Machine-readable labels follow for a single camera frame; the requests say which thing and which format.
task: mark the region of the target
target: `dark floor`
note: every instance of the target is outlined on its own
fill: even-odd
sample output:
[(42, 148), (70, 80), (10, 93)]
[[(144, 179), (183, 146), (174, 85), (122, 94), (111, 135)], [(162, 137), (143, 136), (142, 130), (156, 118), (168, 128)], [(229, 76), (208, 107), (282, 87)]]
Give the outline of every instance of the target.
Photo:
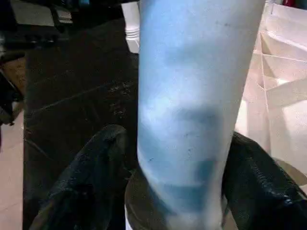
[(136, 163), (138, 56), (128, 50), (124, 26), (110, 21), (26, 56), (24, 230), (63, 169), (106, 124), (127, 129), (126, 161)]

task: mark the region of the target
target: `wrinkled leather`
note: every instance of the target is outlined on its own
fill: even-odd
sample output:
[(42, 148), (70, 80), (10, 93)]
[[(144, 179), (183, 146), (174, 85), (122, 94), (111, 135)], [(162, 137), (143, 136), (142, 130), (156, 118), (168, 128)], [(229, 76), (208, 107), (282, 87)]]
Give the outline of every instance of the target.
[(113, 197), (127, 183), (126, 146), (121, 126), (94, 135), (57, 180), (30, 230), (107, 229)]
[(306, 195), (255, 141), (234, 133), (223, 192), (239, 230), (307, 229)]

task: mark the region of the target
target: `white table leg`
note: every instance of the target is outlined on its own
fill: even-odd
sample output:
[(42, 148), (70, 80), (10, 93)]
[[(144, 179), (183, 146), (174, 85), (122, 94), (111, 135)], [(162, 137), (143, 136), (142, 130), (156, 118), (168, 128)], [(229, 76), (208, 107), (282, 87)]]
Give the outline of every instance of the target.
[(131, 53), (138, 53), (140, 49), (140, 11), (137, 2), (121, 5), (126, 22), (126, 40)]

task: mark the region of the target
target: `white object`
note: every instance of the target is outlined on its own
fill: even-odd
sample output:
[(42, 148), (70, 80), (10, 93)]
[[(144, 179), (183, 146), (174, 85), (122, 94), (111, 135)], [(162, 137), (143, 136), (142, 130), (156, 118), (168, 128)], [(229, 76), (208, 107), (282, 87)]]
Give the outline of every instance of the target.
[(137, 2), (121, 5), (126, 22), (126, 41), (131, 53), (140, 50), (140, 12)]
[(266, 32), (260, 38), (236, 130), (307, 174), (307, 49)]
[(143, 0), (138, 159), (169, 229), (217, 229), (264, 0)]

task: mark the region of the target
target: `tiled floor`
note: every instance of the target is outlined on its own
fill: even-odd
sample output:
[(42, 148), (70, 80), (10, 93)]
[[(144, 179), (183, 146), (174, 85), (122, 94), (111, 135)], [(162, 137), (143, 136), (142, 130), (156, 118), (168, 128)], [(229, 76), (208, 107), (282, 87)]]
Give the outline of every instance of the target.
[(0, 230), (22, 229), (23, 208), (23, 123), (20, 113), (13, 126), (1, 126)]

